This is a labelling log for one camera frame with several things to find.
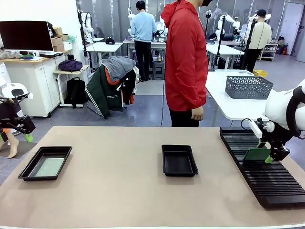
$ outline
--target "hand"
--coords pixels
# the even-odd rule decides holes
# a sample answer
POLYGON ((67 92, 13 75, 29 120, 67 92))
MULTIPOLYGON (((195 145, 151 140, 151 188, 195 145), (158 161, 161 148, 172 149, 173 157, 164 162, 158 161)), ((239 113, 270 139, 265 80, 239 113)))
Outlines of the hand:
POLYGON ((192 109, 192 119, 196 121, 202 121, 203 120, 203 107, 198 107, 195 109, 192 109))

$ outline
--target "black slotted rack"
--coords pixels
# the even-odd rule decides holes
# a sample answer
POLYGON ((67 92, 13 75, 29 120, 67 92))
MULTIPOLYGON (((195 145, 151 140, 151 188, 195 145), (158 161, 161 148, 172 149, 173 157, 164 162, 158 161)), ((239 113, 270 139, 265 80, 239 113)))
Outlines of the black slotted rack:
POLYGON ((258 139, 252 131, 221 129, 220 136, 258 202, 266 209, 305 208, 305 191, 279 162, 244 162, 258 139))

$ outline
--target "red hood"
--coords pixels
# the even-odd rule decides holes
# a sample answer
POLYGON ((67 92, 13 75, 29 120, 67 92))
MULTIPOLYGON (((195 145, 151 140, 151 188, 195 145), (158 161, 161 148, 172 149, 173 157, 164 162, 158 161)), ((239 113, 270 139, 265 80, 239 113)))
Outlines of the red hood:
MULTIPOLYGON (((177 2, 174 2, 172 4, 167 4, 164 8, 163 13, 161 14, 161 17, 165 21, 165 25, 167 28, 169 28, 169 26, 170 26, 176 6, 177 6, 177 2)), ((178 10, 181 10, 181 9, 188 9, 190 12, 192 12, 193 14, 198 16, 198 13, 197 13, 195 7, 191 3, 189 3, 185 0, 181 0, 179 5, 177 6, 175 12, 177 12, 178 10)))

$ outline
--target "gray stool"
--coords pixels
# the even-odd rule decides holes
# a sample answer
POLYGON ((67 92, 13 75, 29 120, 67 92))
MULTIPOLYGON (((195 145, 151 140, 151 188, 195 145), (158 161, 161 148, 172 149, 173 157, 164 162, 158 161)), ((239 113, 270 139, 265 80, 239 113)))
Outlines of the gray stool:
POLYGON ((164 66, 164 62, 157 62, 154 61, 153 62, 153 69, 152 69, 152 79, 161 79, 164 80, 164 76, 165 76, 165 66, 164 66))

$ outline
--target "green jacket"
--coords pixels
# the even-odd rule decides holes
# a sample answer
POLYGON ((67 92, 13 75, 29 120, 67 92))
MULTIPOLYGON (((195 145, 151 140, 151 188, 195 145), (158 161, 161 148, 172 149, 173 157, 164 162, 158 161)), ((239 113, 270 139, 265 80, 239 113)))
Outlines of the green jacket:
POLYGON ((122 93, 117 90, 119 86, 108 83, 104 65, 97 69, 87 84, 87 97, 104 118, 110 116, 110 111, 123 111, 122 93))

